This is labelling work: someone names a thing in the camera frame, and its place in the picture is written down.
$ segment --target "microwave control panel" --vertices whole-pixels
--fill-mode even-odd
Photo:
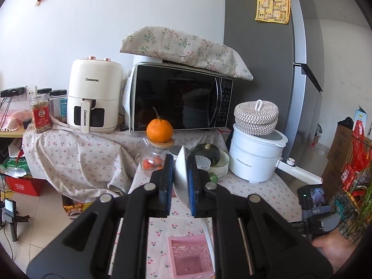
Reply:
[[[215,127],[226,127],[232,89],[233,89],[233,81],[227,78],[222,78],[221,79],[221,107],[219,109]]]

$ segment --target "refrigerator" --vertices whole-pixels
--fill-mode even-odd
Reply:
[[[244,101],[279,108],[276,129],[288,143],[283,157],[300,160],[315,135],[324,85],[324,48],[313,0],[291,0],[289,23],[256,21],[257,0],[226,0],[224,44],[245,61],[253,81],[234,79],[228,127]]]

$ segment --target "wooden shelf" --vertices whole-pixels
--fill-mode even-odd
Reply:
[[[21,138],[25,133],[25,129],[21,126],[15,131],[0,131],[0,137],[13,137],[13,138]]]

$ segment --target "red label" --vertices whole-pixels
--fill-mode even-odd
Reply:
[[[33,118],[35,120],[35,128],[51,125],[49,116],[49,106],[33,110]]]

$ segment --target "cherry print tablecloth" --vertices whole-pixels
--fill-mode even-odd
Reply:
[[[133,191],[138,186],[149,182],[138,166],[130,189]],[[287,221],[299,221],[301,219],[301,207],[297,197],[282,179],[274,173],[272,178],[263,183],[249,183],[237,177],[231,171],[219,181],[231,193],[248,197],[256,193],[265,199]],[[170,216],[167,218],[150,218],[147,245],[147,278],[168,279],[168,237],[169,236],[193,236],[204,233],[199,219],[191,216],[190,210],[181,203],[177,197],[172,198]]]
[[[145,148],[144,133],[81,134],[52,118],[51,130],[35,133],[29,125],[23,149],[31,174],[47,179],[60,193],[80,202],[92,202],[101,194],[127,193]],[[218,129],[176,131],[176,144],[192,148],[214,143],[226,150]]]

